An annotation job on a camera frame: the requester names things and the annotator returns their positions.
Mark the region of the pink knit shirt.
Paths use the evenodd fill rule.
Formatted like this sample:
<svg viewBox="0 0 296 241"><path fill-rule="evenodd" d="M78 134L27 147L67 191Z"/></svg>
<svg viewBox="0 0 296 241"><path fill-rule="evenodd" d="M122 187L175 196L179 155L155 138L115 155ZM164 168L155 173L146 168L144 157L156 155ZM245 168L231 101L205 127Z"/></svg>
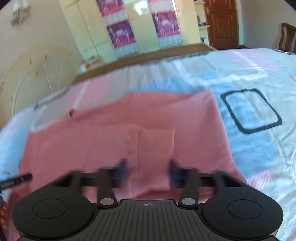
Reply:
<svg viewBox="0 0 296 241"><path fill-rule="evenodd" d="M224 171L238 180L222 117L211 90L197 94L131 92L122 99L72 110L52 125L30 132L20 173L32 180L12 190L8 210L23 196L74 170L92 173L127 160L116 189L121 199L178 199L170 189L169 164L203 173Z"/></svg>

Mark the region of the patterned bed sheet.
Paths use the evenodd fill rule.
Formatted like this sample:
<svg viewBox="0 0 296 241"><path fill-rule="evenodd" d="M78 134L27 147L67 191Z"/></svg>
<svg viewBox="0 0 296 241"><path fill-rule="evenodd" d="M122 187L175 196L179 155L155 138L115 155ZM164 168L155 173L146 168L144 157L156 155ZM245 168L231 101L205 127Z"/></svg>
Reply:
<svg viewBox="0 0 296 241"><path fill-rule="evenodd" d="M131 92L215 96L243 181L283 209L279 240L295 240L295 54L272 49L215 51L126 66L47 96L1 131L1 179L20 173L30 132L72 110L118 101Z"/></svg>

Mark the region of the cream arched headboard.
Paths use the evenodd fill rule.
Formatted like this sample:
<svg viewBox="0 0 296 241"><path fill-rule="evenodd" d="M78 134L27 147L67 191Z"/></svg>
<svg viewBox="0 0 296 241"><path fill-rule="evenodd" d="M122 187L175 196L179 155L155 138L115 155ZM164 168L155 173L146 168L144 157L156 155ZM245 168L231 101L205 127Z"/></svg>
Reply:
<svg viewBox="0 0 296 241"><path fill-rule="evenodd" d="M80 73L81 63L78 55L50 45L20 56L1 78L1 118L8 120L71 85Z"/></svg>

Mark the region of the orange white box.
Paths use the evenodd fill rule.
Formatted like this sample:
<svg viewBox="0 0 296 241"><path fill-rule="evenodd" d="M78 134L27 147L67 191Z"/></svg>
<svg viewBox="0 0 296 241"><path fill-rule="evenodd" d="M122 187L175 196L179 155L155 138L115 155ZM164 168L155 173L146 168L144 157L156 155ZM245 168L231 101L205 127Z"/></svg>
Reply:
<svg viewBox="0 0 296 241"><path fill-rule="evenodd" d="M82 64L80 65L80 71L82 73L88 71L91 68L94 68L102 63L102 57L101 56L91 56L87 60L84 60Z"/></svg>

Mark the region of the cream wardrobe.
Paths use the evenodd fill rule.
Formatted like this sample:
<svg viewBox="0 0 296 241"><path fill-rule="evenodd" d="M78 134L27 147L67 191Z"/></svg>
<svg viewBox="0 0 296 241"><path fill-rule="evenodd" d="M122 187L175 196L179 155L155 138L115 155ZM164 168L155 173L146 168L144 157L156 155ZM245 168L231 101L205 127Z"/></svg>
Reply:
<svg viewBox="0 0 296 241"><path fill-rule="evenodd" d="M60 1L76 45L105 63L201 42L193 1Z"/></svg>

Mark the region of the purple calendar poster right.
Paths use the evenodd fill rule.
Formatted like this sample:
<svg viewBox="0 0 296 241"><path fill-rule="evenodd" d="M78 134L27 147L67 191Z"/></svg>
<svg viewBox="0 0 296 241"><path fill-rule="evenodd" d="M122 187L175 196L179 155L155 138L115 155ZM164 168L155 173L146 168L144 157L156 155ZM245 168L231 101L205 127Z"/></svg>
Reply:
<svg viewBox="0 0 296 241"><path fill-rule="evenodd" d="M160 48L183 43L174 1L148 1Z"/></svg>

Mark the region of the purple calendar poster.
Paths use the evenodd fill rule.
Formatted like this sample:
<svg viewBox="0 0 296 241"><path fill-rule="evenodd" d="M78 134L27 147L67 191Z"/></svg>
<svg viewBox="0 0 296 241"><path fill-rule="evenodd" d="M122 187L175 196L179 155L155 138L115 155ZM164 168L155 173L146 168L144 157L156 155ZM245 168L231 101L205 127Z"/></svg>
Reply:
<svg viewBox="0 0 296 241"><path fill-rule="evenodd" d="M148 1L160 48L183 43L174 1Z"/></svg>
<svg viewBox="0 0 296 241"><path fill-rule="evenodd" d="M103 21L117 58L137 54L138 45L130 25L128 13L121 0L97 0Z"/></svg>

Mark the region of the purple calendar poster left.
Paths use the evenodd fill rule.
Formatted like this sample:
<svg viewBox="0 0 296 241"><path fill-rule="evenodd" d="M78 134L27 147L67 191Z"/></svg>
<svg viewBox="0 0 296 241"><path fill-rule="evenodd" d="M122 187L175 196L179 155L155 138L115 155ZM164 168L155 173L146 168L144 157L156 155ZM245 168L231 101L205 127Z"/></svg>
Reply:
<svg viewBox="0 0 296 241"><path fill-rule="evenodd" d="M138 45L130 25L128 13L121 0L97 0L103 21L117 58L137 54Z"/></svg>

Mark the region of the brown wooden door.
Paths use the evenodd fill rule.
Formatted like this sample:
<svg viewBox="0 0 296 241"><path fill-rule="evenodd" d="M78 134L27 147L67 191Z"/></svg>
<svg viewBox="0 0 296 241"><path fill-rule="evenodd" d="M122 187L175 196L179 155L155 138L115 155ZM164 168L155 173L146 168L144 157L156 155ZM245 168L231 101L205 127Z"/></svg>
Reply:
<svg viewBox="0 0 296 241"><path fill-rule="evenodd" d="M239 46L238 17L235 0L206 1L209 44L218 50Z"/></svg>

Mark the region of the dark wooden chair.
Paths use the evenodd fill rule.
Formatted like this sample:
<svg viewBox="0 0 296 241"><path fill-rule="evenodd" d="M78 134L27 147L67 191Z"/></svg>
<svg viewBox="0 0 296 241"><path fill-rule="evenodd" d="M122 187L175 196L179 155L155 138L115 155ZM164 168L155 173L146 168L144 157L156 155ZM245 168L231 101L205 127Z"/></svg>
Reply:
<svg viewBox="0 0 296 241"><path fill-rule="evenodd" d="M285 52L295 53L295 32L296 27L288 23L281 24L281 37L279 49Z"/></svg>

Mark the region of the wooden bed side rail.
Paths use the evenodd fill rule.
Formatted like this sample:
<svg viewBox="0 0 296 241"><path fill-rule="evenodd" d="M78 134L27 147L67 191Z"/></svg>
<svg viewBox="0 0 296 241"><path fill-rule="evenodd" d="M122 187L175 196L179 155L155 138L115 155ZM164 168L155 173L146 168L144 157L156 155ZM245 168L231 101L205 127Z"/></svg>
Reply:
<svg viewBox="0 0 296 241"><path fill-rule="evenodd" d="M124 68L126 66L132 66L137 64L148 63L151 61L159 61L166 58L180 56L182 57L186 55L205 53L211 51L217 51L217 49L205 43L198 43L170 47L148 53L140 53L133 56L124 57L110 63L105 63L91 70L87 70L85 73L78 75L74 80L73 84L78 84L80 82L88 80L89 78L104 75L106 73L109 73L116 69Z"/></svg>

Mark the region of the wall light fixture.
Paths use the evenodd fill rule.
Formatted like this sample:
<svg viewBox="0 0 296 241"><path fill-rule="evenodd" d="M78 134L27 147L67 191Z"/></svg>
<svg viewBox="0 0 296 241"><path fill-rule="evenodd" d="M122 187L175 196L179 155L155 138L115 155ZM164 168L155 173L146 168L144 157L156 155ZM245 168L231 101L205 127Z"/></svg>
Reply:
<svg viewBox="0 0 296 241"><path fill-rule="evenodd" d="M11 25L16 26L21 24L26 18L30 16L30 4L28 1L15 1L13 4L13 16Z"/></svg>

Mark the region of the corner wall shelves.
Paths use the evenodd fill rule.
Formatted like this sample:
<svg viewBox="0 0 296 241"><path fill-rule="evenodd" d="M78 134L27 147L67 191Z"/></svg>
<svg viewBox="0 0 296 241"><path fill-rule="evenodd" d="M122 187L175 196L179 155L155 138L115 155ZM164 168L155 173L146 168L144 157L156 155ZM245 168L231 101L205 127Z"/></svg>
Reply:
<svg viewBox="0 0 296 241"><path fill-rule="evenodd" d="M211 25L207 21L206 2L194 1L194 7L197 16L200 40L202 43L209 44L209 28Z"/></svg>

